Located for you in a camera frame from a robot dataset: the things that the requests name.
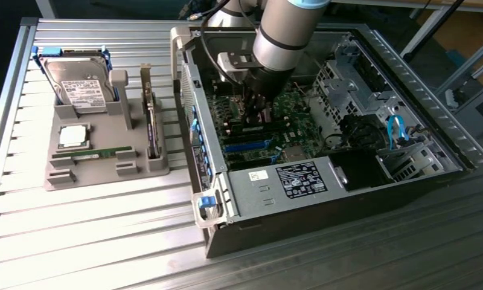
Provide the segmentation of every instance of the slotted aluminum surface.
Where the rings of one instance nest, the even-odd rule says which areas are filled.
[[[0,169],[0,289],[459,289],[483,285],[483,166],[451,187],[390,213],[205,259],[171,98],[169,29],[182,24],[39,21],[33,43],[41,47],[107,46],[113,66],[130,76],[129,96],[141,93],[139,63],[155,65],[151,81],[165,107],[171,172],[91,187],[42,190],[54,94],[29,62],[24,76],[20,73],[17,108],[10,108],[13,127],[1,140],[6,152]]]

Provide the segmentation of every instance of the warning label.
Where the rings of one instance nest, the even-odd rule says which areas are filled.
[[[98,80],[66,80],[61,83],[75,109],[105,107]]]
[[[327,191],[314,162],[283,166],[275,170],[289,198]]]

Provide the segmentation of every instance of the gray 3d-printed holder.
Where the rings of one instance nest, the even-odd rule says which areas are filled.
[[[159,158],[147,157],[147,129],[139,98],[126,98],[126,71],[110,71],[109,81],[118,91],[119,101],[106,103],[106,112],[77,114],[69,105],[54,105],[54,119],[45,167],[46,190],[69,189],[130,179],[165,175],[167,166],[166,145],[162,129],[161,102],[155,101],[155,122]],[[74,124],[89,124],[89,142],[93,150],[131,147],[103,159],[53,158],[58,151],[59,128]]]

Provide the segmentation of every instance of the blue pcie slot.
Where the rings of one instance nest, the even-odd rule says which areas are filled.
[[[225,152],[239,152],[239,151],[247,151],[247,150],[257,150],[257,149],[266,149],[270,145],[271,139],[258,142],[250,142],[245,144],[237,144],[237,145],[226,145]]]

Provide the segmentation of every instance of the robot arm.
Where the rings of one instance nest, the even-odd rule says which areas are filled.
[[[255,0],[242,0],[242,2],[230,0],[218,12],[223,13],[219,15],[223,21],[219,22],[219,16],[215,18],[217,15],[213,15],[209,25],[230,26],[235,22],[242,23],[237,19],[239,3],[243,9],[250,10],[255,2]],[[263,2],[265,11],[250,56],[257,65],[247,69],[243,79],[243,86],[247,89],[242,102],[246,107],[246,117],[253,119],[250,123],[270,121],[262,120],[265,119],[262,111],[271,107],[273,100],[286,85],[330,0]]]

